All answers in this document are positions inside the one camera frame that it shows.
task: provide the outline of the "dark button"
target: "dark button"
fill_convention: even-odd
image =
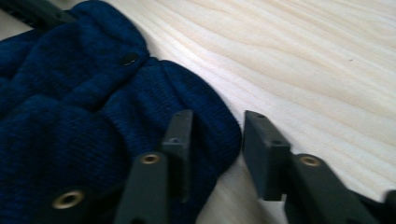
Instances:
[[[120,63],[122,65],[129,65],[131,63],[134,63],[138,58],[139,58],[139,55],[137,55],[136,53],[128,53],[122,57],[122,59],[120,60]]]

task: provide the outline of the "wood grain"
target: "wood grain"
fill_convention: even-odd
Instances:
[[[207,81],[241,125],[245,110],[263,113],[349,188],[378,201],[396,189],[395,1],[108,2],[153,56]],[[239,158],[197,223],[284,223],[280,206],[255,199]]]

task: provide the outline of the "tabletop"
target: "tabletop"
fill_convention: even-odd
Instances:
[[[137,26],[151,55],[209,83],[241,127],[245,110],[264,114],[293,153],[321,157],[348,188],[377,201],[396,189],[396,1],[107,2]],[[3,11],[0,21],[0,39],[29,29]],[[242,157],[197,220],[285,222],[282,203],[256,198]]]

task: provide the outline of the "blue fabric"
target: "blue fabric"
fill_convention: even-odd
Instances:
[[[49,192],[106,189],[152,151],[171,116],[195,115],[191,197],[172,202],[172,223],[194,223],[236,158],[239,125],[189,70],[149,57],[136,28],[103,2],[78,20],[0,42],[0,223],[29,223]],[[131,52],[134,63],[120,60]]]

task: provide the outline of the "metal ring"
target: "metal ring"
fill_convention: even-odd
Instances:
[[[153,164],[160,160],[160,157],[155,154],[149,154],[143,157],[140,161],[145,164]]]
[[[320,161],[315,157],[303,156],[300,158],[300,162],[309,166],[320,166]]]
[[[70,208],[79,204],[83,199],[84,199],[84,192],[79,189],[76,189],[59,196],[57,199],[53,201],[52,207],[56,209]]]

